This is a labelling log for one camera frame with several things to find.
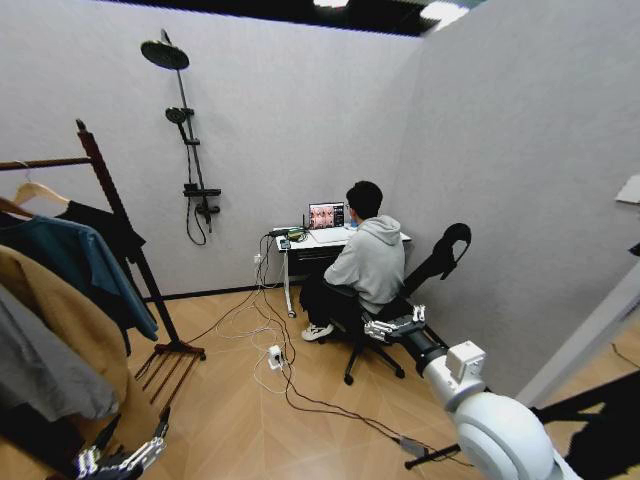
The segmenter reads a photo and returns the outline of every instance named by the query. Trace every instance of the shower head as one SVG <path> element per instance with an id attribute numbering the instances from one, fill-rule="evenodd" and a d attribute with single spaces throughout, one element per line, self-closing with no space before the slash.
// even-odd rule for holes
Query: shower head
<path id="1" fill-rule="evenodd" d="M 187 119 L 187 114 L 180 108 L 169 107 L 164 111 L 167 120 L 176 125 L 180 125 Z"/>
<path id="2" fill-rule="evenodd" d="M 189 57 L 171 44 L 167 32 L 162 30 L 162 40 L 148 40 L 140 45 L 144 58 L 162 68 L 183 70 L 189 66 Z"/>

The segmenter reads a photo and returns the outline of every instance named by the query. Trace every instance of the gray garment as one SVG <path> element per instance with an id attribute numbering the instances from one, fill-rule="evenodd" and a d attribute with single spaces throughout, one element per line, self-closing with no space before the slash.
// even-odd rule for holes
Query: gray garment
<path id="1" fill-rule="evenodd" d="M 332 285 L 354 288 L 360 304 L 378 313 L 398 294 L 404 281 L 400 223 L 388 215 L 366 219 L 324 273 L 324 279 Z"/>
<path id="2" fill-rule="evenodd" d="M 107 381 L 0 285 L 0 408 L 24 403 L 50 422 L 118 411 Z"/>

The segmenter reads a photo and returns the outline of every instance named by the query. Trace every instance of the white desk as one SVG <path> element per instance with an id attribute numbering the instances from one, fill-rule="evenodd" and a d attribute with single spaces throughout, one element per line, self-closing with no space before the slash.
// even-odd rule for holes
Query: white desk
<path id="1" fill-rule="evenodd" d="M 355 230 L 348 230 L 351 233 L 351 236 L 356 233 Z M 405 235 L 402 232 L 400 232 L 400 238 L 402 238 L 403 243 L 411 241 L 411 237 Z M 276 245 L 278 246 L 278 251 L 284 254 L 284 298 L 287 302 L 287 311 L 289 313 L 289 317 L 294 318 L 296 316 L 296 312 L 293 309 L 291 292 L 289 290 L 290 252 L 292 255 L 296 255 L 297 258 L 316 261 L 327 261 L 329 259 L 336 258 L 340 254 L 340 251 L 342 251 L 342 248 L 347 244 L 348 240 L 342 240 L 340 242 L 318 243 L 311 234 L 308 234 L 307 238 L 303 242 L 290 242 L 291 248 L 285 250 L 280 246 L 280 240 L 282 239 L 284 239 L 284 236 L 276 237 Z"/>

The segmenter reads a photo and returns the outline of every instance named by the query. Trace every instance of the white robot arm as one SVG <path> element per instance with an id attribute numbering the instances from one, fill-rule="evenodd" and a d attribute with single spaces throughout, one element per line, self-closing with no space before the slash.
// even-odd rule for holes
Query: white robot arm
<path id="1" fill-rule="evenodd" d="M 448 351 L 423 332 L 424 307 L 391 323 L 369 321 L 365 333 L 401 343 L 450 414 L 458 445 L 491 480 L 575 480 L 580 477 L 554 449 L 542 423 L 516 400 L 485 391 L 486 354 L 467 341 Z"/>

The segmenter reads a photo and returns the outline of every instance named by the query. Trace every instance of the gray wall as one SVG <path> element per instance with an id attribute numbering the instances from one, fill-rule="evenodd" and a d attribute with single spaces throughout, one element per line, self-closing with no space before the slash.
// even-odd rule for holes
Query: gray wall
<path id="1" fill-rule="evenodd" d="M 139 50 L 162 27 L 190 56 L 184 81 L 203 171 L 209 186 L 223 190 L 205 248 L 185 234 L 185 150 L 164 118 L 179 103 L 177 81 Z M 252 284 L 260 235 L 300 222 L 309 202 L 343 200 L 363 176 L 390 190 L 421 42 L 86 0 L 25 0 L 3 6 L 0 45 L 0 159 L 79 154 L 74 119 L 82 118 L 148 241 L 161 290 L 180 293 Z M 90 168 L 33 177 L 106 207 Z M 22 178 L 0 176 L 0 195 L 11 198 Z"/>
<path id="2" fill-rule="evenodd" d="M 424 42 L 392 209 L 415 237 L 472 247 L 418 298 L 451 343 L 489 352 L 517 393 L 635 263 L 637 209 L 615 204 L 640 165 L 640 4 L 491 0 Z"/>

